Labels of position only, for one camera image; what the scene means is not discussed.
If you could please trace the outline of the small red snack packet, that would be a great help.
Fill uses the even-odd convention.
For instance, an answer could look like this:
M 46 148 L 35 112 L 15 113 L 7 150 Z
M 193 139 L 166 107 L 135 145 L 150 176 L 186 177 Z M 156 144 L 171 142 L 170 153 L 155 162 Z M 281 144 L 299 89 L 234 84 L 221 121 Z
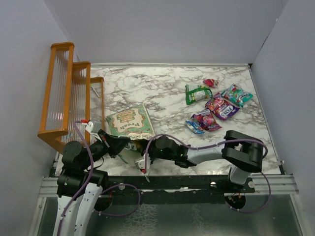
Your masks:
M 217 88 L 219 85 L 218 80 L 215 79 L 205 79 L 203 80 L 203 84 L 210 88 Z

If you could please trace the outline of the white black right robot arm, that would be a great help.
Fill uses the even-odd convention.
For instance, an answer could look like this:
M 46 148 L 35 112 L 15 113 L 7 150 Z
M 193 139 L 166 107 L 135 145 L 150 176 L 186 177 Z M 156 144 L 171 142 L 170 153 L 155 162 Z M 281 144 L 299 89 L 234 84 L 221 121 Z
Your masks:
M 173 161 L 181 168 L 223 159 L 232 164 L 226 187 L 231 192 L 238 192 L 250 174 L 262 171 L 262 161 L 267 153 L 268 148 L 261 140 L 235 130 L 229 130 L 223 139 L 201 147 L 187 145 L 169 134 L 158 134 L 146 146 L 142 173 L 148 173 L 152 158 Z

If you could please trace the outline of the green Fox's mint candy bag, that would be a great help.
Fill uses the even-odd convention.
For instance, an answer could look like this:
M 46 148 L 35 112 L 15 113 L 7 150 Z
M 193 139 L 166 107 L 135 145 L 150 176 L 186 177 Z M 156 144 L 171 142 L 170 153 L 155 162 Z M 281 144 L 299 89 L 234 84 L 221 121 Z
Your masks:
M 243 107 L 245 103 L 253 98 L 253 94 L 244 91 L 236 84 L 232 84 L 230 87 L 223 90 L 221 96 L 240 107 Z

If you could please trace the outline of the blue Oreo snack pack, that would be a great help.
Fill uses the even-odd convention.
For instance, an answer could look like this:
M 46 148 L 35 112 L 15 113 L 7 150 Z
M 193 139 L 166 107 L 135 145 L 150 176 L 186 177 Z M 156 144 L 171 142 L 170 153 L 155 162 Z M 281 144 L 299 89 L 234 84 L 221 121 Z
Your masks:
M 186 120 L 186 125 L 194 134 L 204 134 L 203 129 L 194 120 Z

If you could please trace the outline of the purple red fruit candy bag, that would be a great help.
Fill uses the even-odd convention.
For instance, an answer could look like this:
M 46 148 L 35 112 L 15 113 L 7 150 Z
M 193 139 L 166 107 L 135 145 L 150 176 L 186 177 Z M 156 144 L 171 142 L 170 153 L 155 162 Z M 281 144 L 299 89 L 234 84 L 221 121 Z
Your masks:
M 209 109 L 204 109 L 191 116 L 203 130 L 212 132 L 221 129 L 221 126 L 216 122 L 214 116 Z

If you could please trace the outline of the yellow green Fox's candy bag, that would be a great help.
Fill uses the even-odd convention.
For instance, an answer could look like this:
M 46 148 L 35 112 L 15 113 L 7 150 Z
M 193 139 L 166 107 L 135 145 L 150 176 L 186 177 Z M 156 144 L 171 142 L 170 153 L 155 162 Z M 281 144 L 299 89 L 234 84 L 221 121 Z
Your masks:
M 132 140 L 130 145 L 132 150 L 142 152 L 146 149 L 147 143 L 147 140 Z

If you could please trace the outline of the purple Fox's candy bag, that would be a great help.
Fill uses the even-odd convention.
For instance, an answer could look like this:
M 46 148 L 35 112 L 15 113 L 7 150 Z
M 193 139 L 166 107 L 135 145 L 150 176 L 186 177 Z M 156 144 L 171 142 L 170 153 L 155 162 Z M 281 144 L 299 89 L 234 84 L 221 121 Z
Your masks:
M 229 119 L 240 110 L 239 106 L 225 99 L 219 92 L 205 104 L 205 108 L 221 120 Z

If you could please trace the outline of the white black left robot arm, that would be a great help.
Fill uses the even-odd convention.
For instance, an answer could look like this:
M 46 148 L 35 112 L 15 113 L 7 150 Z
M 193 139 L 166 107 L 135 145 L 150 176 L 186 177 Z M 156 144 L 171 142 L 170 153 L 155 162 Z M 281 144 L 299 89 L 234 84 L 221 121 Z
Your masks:
M 55 236 L 84 236 L 100 194 L 109 187 L 108 173 L 93 164 L 104 155 L 118 155 L 130 138 L 99 130 L 100 140 L 91 145 L 85 138 L 68 142 L 63 149 L 63 170 L 57 180 L 58 211 Z

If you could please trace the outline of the green paper gift bag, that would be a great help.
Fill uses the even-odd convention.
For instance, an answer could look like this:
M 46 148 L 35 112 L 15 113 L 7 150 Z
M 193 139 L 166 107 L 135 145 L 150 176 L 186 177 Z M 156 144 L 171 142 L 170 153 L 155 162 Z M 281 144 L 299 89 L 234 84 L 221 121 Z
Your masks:
M 108 132 L 113 136 L 129 137 L 131 141 L 147 140 L 149 142 L 155 135 L 149 113 L 144 104 L 108 115 L 105 119 L 108 124 Z M 136 159 L 144 157 L 145 150 L 142 152 L 134 151 L 129 143 L 118 156 L 125 164 L 134 164 Z M 145 176 L 146 181 L 149 181 L 150 170 L 146 174 L 142 172 L 141 174 Z

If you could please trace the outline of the green snack pouch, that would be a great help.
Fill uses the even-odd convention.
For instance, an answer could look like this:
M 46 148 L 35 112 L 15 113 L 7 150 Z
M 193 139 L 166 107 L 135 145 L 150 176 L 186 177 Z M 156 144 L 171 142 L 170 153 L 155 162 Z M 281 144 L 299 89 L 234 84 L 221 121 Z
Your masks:
M 210 88 L 200 85 L 185 85 L 186 104 L 191 105 L 199 100 L 213 97 Z

